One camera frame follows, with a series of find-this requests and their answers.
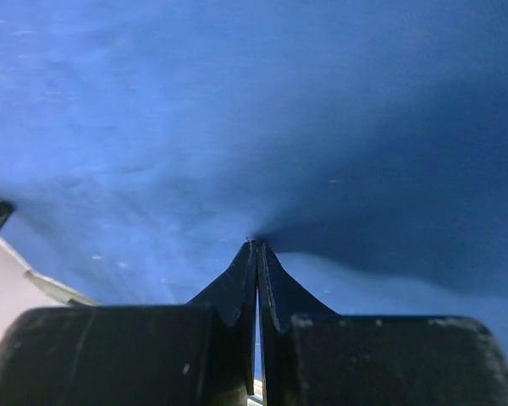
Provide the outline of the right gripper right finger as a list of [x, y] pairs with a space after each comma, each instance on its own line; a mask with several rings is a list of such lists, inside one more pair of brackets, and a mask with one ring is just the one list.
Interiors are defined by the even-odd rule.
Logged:
[[508, 405], [508, 363], [481, 322], [341, 315], [257, 246], [267, 405]]

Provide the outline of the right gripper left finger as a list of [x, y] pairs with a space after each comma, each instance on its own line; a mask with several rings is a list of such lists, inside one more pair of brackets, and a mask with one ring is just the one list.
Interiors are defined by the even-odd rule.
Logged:
[[38, 308], [0, 342], [0, 405], [244, 405], [257, 246], [183, 305]]

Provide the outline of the blue surgical cloth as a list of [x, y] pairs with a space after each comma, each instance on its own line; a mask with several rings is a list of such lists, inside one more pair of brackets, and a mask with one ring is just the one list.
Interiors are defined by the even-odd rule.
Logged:
[[262, 237], [339, 312], [508, 318], [508, 1], [0, 1], [0, 199], [102, 303]]

